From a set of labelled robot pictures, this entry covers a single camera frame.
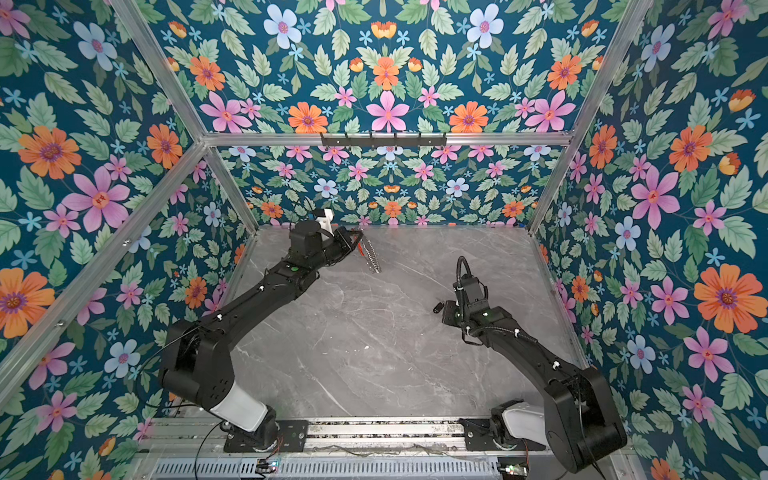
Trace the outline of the red handled key ring organizer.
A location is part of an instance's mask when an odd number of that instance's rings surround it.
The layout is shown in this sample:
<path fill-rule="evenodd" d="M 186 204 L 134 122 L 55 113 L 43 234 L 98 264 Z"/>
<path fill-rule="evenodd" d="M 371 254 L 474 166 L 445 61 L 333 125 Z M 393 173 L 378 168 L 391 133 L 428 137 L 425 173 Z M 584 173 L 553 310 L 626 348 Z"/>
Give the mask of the red handled key ring organizer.
<path fill-rule="evenodd" d="M 378 274 L 381 272 L 380 263 L 378 261 L 378 256 L 375 252 L 375 249 L 370 240 L 365 235 L 361 237 L 358 243 L 358 251 L 366 261 L 368 268 L 373 273 Z"/>

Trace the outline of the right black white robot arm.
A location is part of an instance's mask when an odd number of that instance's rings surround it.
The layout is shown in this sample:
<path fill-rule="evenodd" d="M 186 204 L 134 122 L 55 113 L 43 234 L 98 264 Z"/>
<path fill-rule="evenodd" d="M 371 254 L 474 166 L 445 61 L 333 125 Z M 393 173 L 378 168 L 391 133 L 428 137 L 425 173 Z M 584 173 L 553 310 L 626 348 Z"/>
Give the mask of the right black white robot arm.
<path fill-rule="evenodd" d="M 492 443 L 502 449 L 523 442 L 544 446 L 568 473 L 626 447 L 628 435 L 604 375 L 556 355 L 510 312 L 491 306 L 488 287 L 465 257 L 457 259 L 455 274 L 455 298 L 434 309 L 442 323 L 459 329 L 465 344 L 500 354 L 541 396 L 539 405 L 517 399 L 494 407 L 487 427 Z"/>

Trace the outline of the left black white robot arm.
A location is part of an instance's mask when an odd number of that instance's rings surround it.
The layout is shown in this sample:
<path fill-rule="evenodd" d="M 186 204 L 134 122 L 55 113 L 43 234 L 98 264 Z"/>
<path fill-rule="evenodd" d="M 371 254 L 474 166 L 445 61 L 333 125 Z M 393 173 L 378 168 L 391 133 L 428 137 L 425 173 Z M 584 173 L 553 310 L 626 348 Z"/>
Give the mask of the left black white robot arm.
<path fill-rule="evenodd" d="M 160 386 L 219 418 L 227 432 L 244 437 L 254 450 L 272 449 L 278 442 L 276 412 L 238 383 L 232 351 L 271 314 L 303 295 L 321 269 L 357 252 L 364 239 L 358 229 L 332 231 L 318 220 L 296 224 L 286 255 L 254 287 L 196 321 L 169 328 Z"/>

